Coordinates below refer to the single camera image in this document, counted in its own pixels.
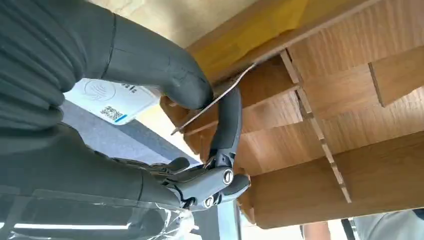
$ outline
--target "wooden slat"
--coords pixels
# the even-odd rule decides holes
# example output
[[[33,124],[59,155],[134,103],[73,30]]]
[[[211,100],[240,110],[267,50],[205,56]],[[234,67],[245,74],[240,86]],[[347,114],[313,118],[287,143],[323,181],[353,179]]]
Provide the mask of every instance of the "wooden slat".
[[[252,177],[256,223],[269,229],[423,207],[423,155],[424,132],[335,155],[352,203],[325,158]]]
[[[273,109],[277,112],[268,116],[263,115],[263,118],[272,118],[269,122],[273,125],[287,125],[297,123],[302,120],[298,118],[296,102],[290,102],[284,94],[293,92],[297,86],[292,83],[287,70],[284,67],[283,61],[279,57],[271,58],[270,60],[258,65],[248,72],[238,84],[241,93],[241,103],[243,106],[243,115],[253,117],[252,122],[249,122],[250,117],[243,117],[246,126],[253,126],[258,121],[255,120],[255,114],[260,109]],[[290,105],[285,110],[283,107],[277,108],[278,103],[287,103]],[[183,131],[189,136],[203,129],[215,126],[218,123],[218,105],[211,107],[210,110],[202,114],[199,118],[190,123]],[[245,128],[243,132],[249,132],[251,127]]]
[[[388,107],[380,105],[323,119],[321,128],[333,153],[424,131],[424,89]]]
[[[424,46],[371,64],[380,103],[387,106],[424,85]]]
[[[324,156],[309,121],[241,135],[236,161],[250,176]]]
[[[325,139],[323,130],[321,129],[319,123],[318,123],[318,119],[315,117],[315,112],[312,111],[311,106],[310,106],[310,100],[309,97],[306,95],[306,93],[304,92],[304,81],[302,79],[302,76],[299,75],[299,72],[297,70],[297,68],[293,65],[292,60],[289,57],[289,53],[287,52],[287,49],[285,49],[281,54],[280,54],[282,61],[284,62],[285,67],[287,68],[288,74],[291,77],[291,80],[293,81],[293,83],[299,83],[301,85],[301,88],[299,88],[297,90],[297,93],[299,95],[300,98],[300,103],[301,106],[303,106],[302,109],[305,110],[305,115],[308,116],[308,120],[310,122],[310,124],[312,125],[313,131],[316,134],[316,137],[319,139],[319,142],[321,143],[321,148],[325,153],[325,157],[328,160],[328,163],[331,166],[331,169],[333,171],[333,174],[337,180],[337,183],[340,187],[340,190],[343,192],[344,198],[346,199],[346,202],[351,203],[352,199],[349,195],[349,192],[346,188],[345,185],[345,181],[343,180],[343,176],[340,173],[337,164],[334,162],[333,159],[333,154],[327,144],[327,141]]]
[[[301,26],[294,30],[289,30],[276,35],[274,38],[269,39],[260,46],[253,46],[253,49],[248,51],[243,55],[242,58],[228,62],[227,64],[222,65],[219,69],[214,69],[213,71],[207,71],[207,78],[211,83],[216,83],[220,80],[227,78],[228,76],[233,75],[236,72],[241,71],[242,69],[249,66],[251,63],[263,62],[272,56],[278,55],[283,49],[288,46],[299,42],[310,35],[318,32],[319,30],[329,27],[342,19],[351,16],[380,0],[347,0],[343,1],[343,4],[339,4],[337,1],[330,0],[325,1],[326,4],[321,4],[322,6],[327,6],[327,9],[320,14],[315,14],[313,18],[303,18],[301,21]],[[258,2],[258,5],[268,5],[272,6],[275,2],[284,2],[284,1],[270,1],[270,0],[261,0]],[[258,6],[253,4],[246,8],[244,11],[234,16],[232,19],[228,20],[214,31],[206,34],[204,37],[195,42],[192,46],[187,48],[187,50],[196,55],[196,52],[208,48],[211,43],[217,40],[219,36],[225,36],[227,34],[232,34],[234,28],[237,27],[238,23],[245,22],[246,18],[251,18],[252,14],[264,14],[263,6]],[[217,52],[224,54],[223,50],[228,50],[228,47],[218,48]]]
[[[303,87],[313,113],[319,118],[330,118],[344,112],[379,105],[367,64],[309,79],[304,82]]]
[[[280,93],[243,111],[241,133],[250,133],[303,121],[295,91]]]
[[[384,0],[289,47],[303,80],[424,45],[422,0]]]

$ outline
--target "plastic wrap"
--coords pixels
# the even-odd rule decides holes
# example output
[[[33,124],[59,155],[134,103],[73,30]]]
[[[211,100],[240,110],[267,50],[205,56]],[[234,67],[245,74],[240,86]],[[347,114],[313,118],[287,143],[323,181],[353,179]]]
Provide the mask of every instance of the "plastic wrap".
[[[2,239],[173,240],[193,227],[190,211],[155,202],[0,194]]]

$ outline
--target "wood grain surface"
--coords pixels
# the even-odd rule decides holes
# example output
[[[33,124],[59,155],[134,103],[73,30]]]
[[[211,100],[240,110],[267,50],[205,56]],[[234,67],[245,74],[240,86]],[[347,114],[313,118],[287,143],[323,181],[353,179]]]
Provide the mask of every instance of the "wood grain surface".
[[[295,91],[280,93],[243,112],[241,133],[296,124],[303,121]]]
[[[367,64],[303,83],[315,116],[330,118],[345,112],[379,105],[377,92]]]
[[[251,175],[275,171],[324,156],[309,121],[241,135],[236,161]]]
[[[323,119],[320,126],[331,151],[341,153],[424,131],[424,89],[387,107],[380,105]]]
[[[424,45],[424,1],[383,0],[289,47],[304,81]]]
[[[371,64],[381,105],[387,106],[424,85],[424,46]]]
[[[325,4],[322,4],[322,1],[310,0],[308,1],[308,4],[310,5],[306,6],[304,12],[308,15],[303,15],[300,21],[300,25],[296,29],[280,32],[279,35],[276,35],[274,38],[269,39],[261,45],[253,45],[247,53],[242,55],[240,59],[227,62],[227,64],[221,64],[219,69],[209,70],[207,78],[211,83],[222,81],[228,76],[241,71],[252,63],[260,63],[275,55],[278,55],[288,46],[291,46],[292,44],[299,42],[314,33],[317,33],[322,28],[329,27],[348,16],[351,16],[375,4],[378,1],[380,0],[326,0]],[[187,48],[187,50],[193,55],[196,55],[198,50],[203,50],[210,47],[211,43],[216,41],[219,36],[232,34],[233,29],[237,28],[238,24],[244,23],[245,19],[251,19],[252,15],[265,13],[264,15],[266,16],[267,11],[265,9],[272,9],[272,6],[278,2],[280,2],[279,4],[282,5],[282,2],[285,1],[261,0],[255,4],[252,4],[244,11],[234,16],[232,19],[214,29],[214,31],[211,31],[196,41],[192,46]],[[273,21],[279,22],[286,20],[287,19],[274,19]],[[218,48],[216,50],[217,53],[214,53],[214,55],[225,54],[223,50],[227,49],[228,47],[222,49]]]
[[[254,217],[263,229],[424,206],[424,132],[334,156],[352,203],[325,158],[252,177]]]

